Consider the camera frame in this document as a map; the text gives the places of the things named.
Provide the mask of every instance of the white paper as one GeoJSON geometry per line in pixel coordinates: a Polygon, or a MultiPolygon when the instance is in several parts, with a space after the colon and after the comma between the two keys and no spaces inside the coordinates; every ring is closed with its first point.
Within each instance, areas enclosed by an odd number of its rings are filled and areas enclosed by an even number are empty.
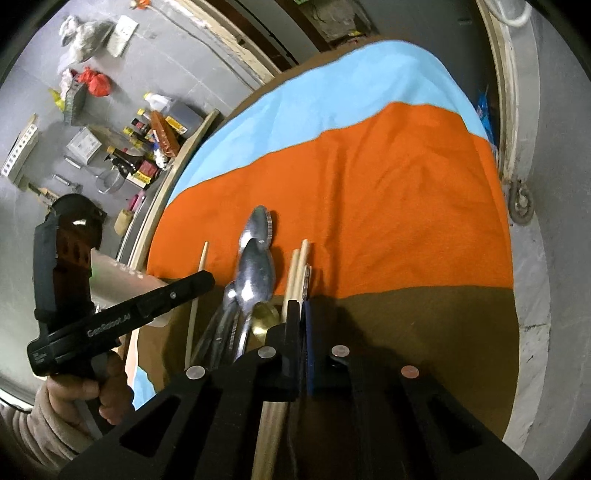
{"type": "Polygon", "coordinates": [[[135,20],[122,15],[109,37],[107,51],[115,58],[120,57],[138,25],[135,20]]]}

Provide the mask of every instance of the hand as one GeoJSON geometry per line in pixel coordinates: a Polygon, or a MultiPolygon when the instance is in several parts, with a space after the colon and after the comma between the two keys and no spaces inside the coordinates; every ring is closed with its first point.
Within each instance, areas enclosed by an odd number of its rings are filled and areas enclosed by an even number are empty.
{"type": "Polygon", "coordinates": [[[100,416],[111,425],[117,425],[127,414],[134,411],[131,404],[134,391],[127,385],[127,374],[123,360],[115,352],[109,352],[107,361],[108,379],[99,387],[95,380],[55,375],[47,379],[47,391],[53,410],[68,424],[81,432],[88,429],[73,400],[92,400],[99,397],[100,416]]]}

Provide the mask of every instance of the spoon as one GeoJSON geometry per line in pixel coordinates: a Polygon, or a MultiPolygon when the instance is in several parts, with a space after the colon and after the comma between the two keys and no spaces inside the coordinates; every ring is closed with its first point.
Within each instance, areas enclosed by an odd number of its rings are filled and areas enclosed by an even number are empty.
{"type": "Polygon", "coordinates": [[[205,328],[205,332],[203,332],[203,335],[201,335],[201,338],[195,347],[195,352],[191,359],[192,365],[201,365],[201,363],[203,363],[209,347],[212,344],[212,340],[217,337],[217,329],[223,320],[224,314],[232,304],[236,304],[236,287],[233,281],[224,288],[222,304],[213,314],[212,319],[207,324],[207,328],[205,328]]]}
{"type": "Polygon", "coordinates": [[[238,254],[244,252],[251,238],[261,240],[267,249],[271,247],[273,240],[273,220],[271,219],[269,210],[263,205],[256,207],[246,221],[246,227],[238,241],[238,254]]]}
{"type": "Polygon", "coordinates": [[[271,253],[265,247],[264,241],[251,238],[240,257],[238,276],[236,277],[236,299],[244,313],[245,320],[238,338],[235,360],[246,351],[254,306],[260,301],[271,300],[274,289],[275,268],[271,253]]]}
{"type": "Polygon", "coordinates": [[[277,309],[268,301],[260,301],[252,309],[252,333],[264,345],[267,331],[281,323],[277,309]]]}

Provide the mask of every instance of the orange cloth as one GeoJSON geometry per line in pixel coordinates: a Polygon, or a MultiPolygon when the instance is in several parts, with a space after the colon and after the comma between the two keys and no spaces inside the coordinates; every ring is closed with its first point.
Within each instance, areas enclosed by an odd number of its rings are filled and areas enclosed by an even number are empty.
{"type": "Polygon", "coordinates": [[[195,272],[209,241],[207,270],[218,284],[230,282],[238,238],[256,205],[276,213],[277,294],[303,238],[313,244],[313,295],[513,285],[490,146],[445,109],[392,103],[359,124],[185,190],[162,216],[148,272],[195,272]]]}

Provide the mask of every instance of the chopstick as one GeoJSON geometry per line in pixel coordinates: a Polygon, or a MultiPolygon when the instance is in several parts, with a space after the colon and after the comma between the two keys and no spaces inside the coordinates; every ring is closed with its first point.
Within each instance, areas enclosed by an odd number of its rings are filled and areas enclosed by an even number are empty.
{"type": "MultiPolygon", "coordinates": [[[[209,242],[205,242],[203,245],[203,251],[201,252],[201,260],[199,261],[199,270],[205,268],[205,262],[207,260],[207,252],[209,251],[209,242]]],[[[191,304],[191,313],[189,314],[189,328],[187,330],[187,347],[185,348],[185,370],[191,366],[191,357],[193,356],[193,336],[195,334],[195,320],[197,318],[197,307],[199,306],[199,298],[193,300],[191,304]]]]}
{"type": "MultiPolygon", "coordinates": [[[[309,267],[307,265],[309,250],[310,243],[308,240],[304,240],[301,249],[294,250],[291,255],[290,270],[287,274],[287,286],[281,309],[282,322],[287,320],[287,306],[290,300],[298,301],[301,312],[306,272],[309,267]]],[[[288,402],[263,403],[251,480],[272,480],[277,449],[279,448],[288,407],[288,402]]]]}
{"type": "Polygon", "coordinates": [[[291,300],[291,293],[294,289],[294,283],[296,282],[296,272],[300,259],[300,251],[294,250],[291,254],[290,270],[287,274],[287,286],[285,288],[285,294],[283,295],[283,308],[281,309],[281,321],[287,320],[287,304],[291,300]]]}

